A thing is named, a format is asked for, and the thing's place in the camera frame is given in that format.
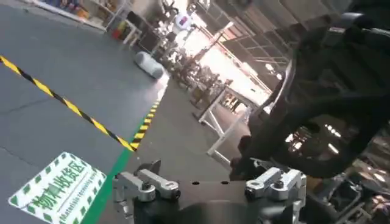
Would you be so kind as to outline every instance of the factory floor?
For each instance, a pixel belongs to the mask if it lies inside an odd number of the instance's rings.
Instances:
[[[228,170],[205,154],[216,133],[193,118],[191,113],[199,111],[185,90],[173,81],[167,85],[150,78],[132,63],[133,52],[101,32],[12,4],[0,4],[0,54],[118,136],[130,140],[158,96],[164,91],[165,95],[137,153],[131,154],[0,65],[0,216],[4,223],[44,223],[11,207],[7,199],[62,152],[75,154],[108,177],[133,171],[140,162],[161,159],[160,174],[167,179],[228,179]],[[121,218],[108,200],[110,185],[103,186],[83,223],[114,223]]]

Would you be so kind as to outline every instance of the ceiling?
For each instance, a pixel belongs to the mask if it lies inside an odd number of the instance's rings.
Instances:
[[[230,21],[221,43],[241,62],[246,62],[268,88],[284,75],[292,49],[307,30],[329,24],[351,0],[192,0],[197,14],[215,34]]]

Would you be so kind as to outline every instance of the metal clamp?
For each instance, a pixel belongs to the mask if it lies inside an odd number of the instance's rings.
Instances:
[[[121,172],[113,180],[116,188],[117,199],[125,200],[126,196],[137,198],[140,201],[152,201],[155,198],[156,188],[153,185],[143,182],[138,177],[128,172]]]
[[[179,184],[175,181],[168,181],[147,169],[139,171],[138,177],[155,186],[162,198],[176,200],[180,197]]]
[[[280,179],[282,171],[278,168],[271,167],[260,177],[246,182],[245,194],[250,199],[260,198],[264,195],[265,190],[274,182]]]

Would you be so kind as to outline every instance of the white metal frame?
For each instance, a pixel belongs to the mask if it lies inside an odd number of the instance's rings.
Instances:
[[[247,109],[245,112],[241,113],[234,122],[232,122],[226,131],[224,131],[220,124],[218,123],[217,119],[215,118],[213,114],[213,109],[215,106],[221,101],[221,99],[224,97],[225,94],[230,93],[233,96],[235,96],[237,99],[239,99],[243,104],[247,106]],[[224,155],[219,153],[217,151],[218,147],[222,145],[222,143],[230,136],[232,131],[235,129],[235,127],[239,124],[240,121],[243,121],[245,117],[247,117],[250,112],[256,107],[256,104],[251,102],[248,98],[242,96],[238,92],[232,90],[229,87],[225,87],[221,93],[217,96],[217,98],[208,106],[208,108],[202,113],[200,118],[198,119],[198,122],[204,123],[211,127],[214,131],[217,132],[219,138],[218,140],[207,150],[207,154],[209,156],[217,156],[223,163],[226,163],[227,165],[230,164],[230,160],[227,159]],[[209,116],[211,123],[206,121],[206,117]]]

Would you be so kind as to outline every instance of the gray epoxy floor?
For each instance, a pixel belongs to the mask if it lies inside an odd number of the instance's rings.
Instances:
[[[165,88],[110,37],[2,4],[0,54],[126,139]],[[0,65],[1,223],[42,223],[7,199],[62,151],[108,173],[123,148]]]

